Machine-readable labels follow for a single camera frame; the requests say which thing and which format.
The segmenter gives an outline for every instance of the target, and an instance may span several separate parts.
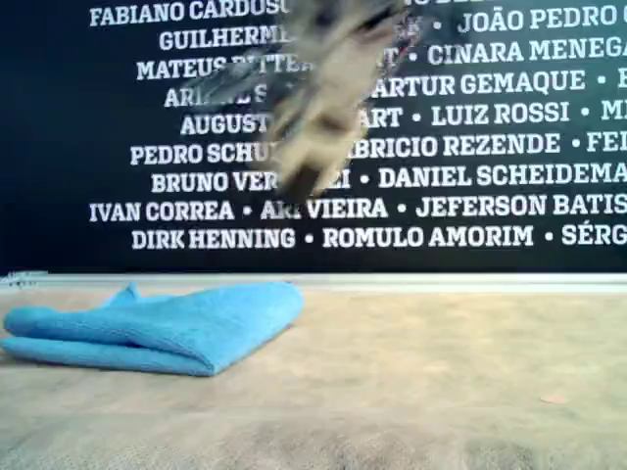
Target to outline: blue microfiber cloth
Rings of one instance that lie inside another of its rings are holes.
[[[303,306],[299,290],[282,282],[149,298],[131,284],[91,310],[15,308],[4,322],[14,336],[0,347],[41,362],[213,376],[280,333]]]

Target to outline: wall trim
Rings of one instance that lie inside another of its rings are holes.
[[[48,274],[11,273],[0,290],[209,288],[288,281],[303,289],[357,292],[627,293],[627,274]]]

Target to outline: blurry object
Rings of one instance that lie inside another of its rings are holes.
[[[413,18],[404,0],[296,1],[280,19],[296,40],[249,51],[244,55],[253,57],[250,62],[228,64],[184,87],[201,90],[204,104],[195,111],[205,113],[265,83],[264,105],[271,116],[263,140],[274,145],[271,156],[256,166],[276,173],[286,203],[301,204],[321,195],[348,164],[355,142],[367,133],[360,113],[377,80],[396,73],[410,49],[442,29],[449,18],[440,18],[438,8],[421,7]],[[435,22],[439,27],[432,27]],[[390,47],[398,53],[386,62],[384,51]],[[293,54],[311,67],[288,82],[262,72],[260,63],[270,53]]]

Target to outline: lettering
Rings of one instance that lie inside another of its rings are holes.
[[[626,152],[627,130],[586,132],[587,152]]]
[[[387,218],[388,210],[382,198],[316,199],[305,203],[310,218],[315,219],[365,219]],[[301,212],[281,201],[265,201],[261,220],[301,219]]]
[[[189,250],[278,250],[296,246],[293,228],[190,229]]]
[[[627,88],[627,69],[618,69],[618,88]]]
[[[494,105],[432,106],[431,125],[486,125],[569,122],[570,103],[497,103]]]
[[[210,164],[249,164],[270,159],[274,143],[227,142],[207,145],[207,162]]]
[[[627,225],[623,223],[605,224],[569,223],[561,227],[561,243],[567,247],[578,246],[625,246],[627,245]]]
[[[91,27],[181,22],[184,18],[185,5],[183,2],[89,9],[89,25]]]
[[[459,79],[464,95],[494,93],[540,93],[586,89],[585,70],[551,70],[535,72],[467,73]]]
[[[623,215],[627,194],[553,194],[553,215]]]
[[[183,51],[212,47],[261,46],[287,43],[293,39],[281,25],[214,27],[164,31],[159,35],[162,51]]]
[[[237,18],[289,13],[287,0],[193,0],[189,2],[191,20]]]
[[[267,131],[268,120],[268,114],[187,115],[180,135],[262,133]]]
[[[141,218],[141,203],[95,203],[89,205],[90,222],[136,222]]]
[[[198,144],[130,147],[131,165],[197,165],[203,158],[203,147]]]
[[[234,220],[228,201],[176,201],[146,204],[149,222]]]
[[[295,54],[275,53],[258,56],[233,56],[233,63],[257,63],[259,73],[295,73],[310,71],[314,66],[308,62],[301,62]]]
[[[223,193],[229,188],[228,173],[153,173],[151,193]]]
[[[276,174],[269,171],[234,171],[231,173],[237,191],[270,191],[276,188]]]
[[[425,137],[387,137],[358,140],[351,150],[351,159],[407,159],[435,157],[438,155],[438,139]]]
[[[525,16],[518,10],[504,12],[503,7],[494,7],[492,12],[465,13],[461,16],[458,31],[506,32],[520,31],[525,27]]]
[[[432,66],[505,64],[525,61],[522,48],[516,41],[488,44],[434,44],[429,46],[427,58]]]
[[[627,119],[627,100],[601,100],[603,113],[601,120]]]
[[[380,127],[399,127],[399,118],[403,115],[403,108],[370,108],[360,110],[362,126],[368,129]]]
[[[465,166],[414,166],[411,168],[381,167],[379,188],[426,188],[471,186]]]
[[[529,10],[530,29],[563,29],[571,27],[611,26],[618,20],[618,10],[613,5],[532,8]]]
[[[340,171],[340,175],[337,180],[329,186],[329,190],[333,189],[351,189],[351,169],[344,168]]]
[[[138,81],[190,79],[219,71],[224,68],[225,64],[226,59],[224,57],[139,61],[135,63],[137,68],[135,79]]]
[[[325,249],[418,248],[424,243],[420,227],[322,228]]]
[[[445,157],[558,154],[561,135],[546,134],[477,134],[444,135]]]
[[[133,230],[132,250],[183,250],[184,230]]]
[[[429,248],[510,248],[533,247],[532,225],[470,225],[435,227]]]
[[[627,57],[627,42],[619,36],[532,40],[529,49],[530,61]]]
[[[544,194],[513,196],[425,196],[415,209],[418,217],[503,217],[547,213]]]
[[[624,184],[627,164],[481,164],[475,182],[478,186]]]
[[[253,88],[251,93],[243,93],[236,96],[229,103],[234,105],[250,105],[262,103],[265,98],[265,85],[260,84]],[[209,97],[200,88],[170,88],[164,100],[164,108],[189,108],[201,107],[211,104]]]
[[[377,80],[371,98],[455,95],[453,75],[392,76]]]

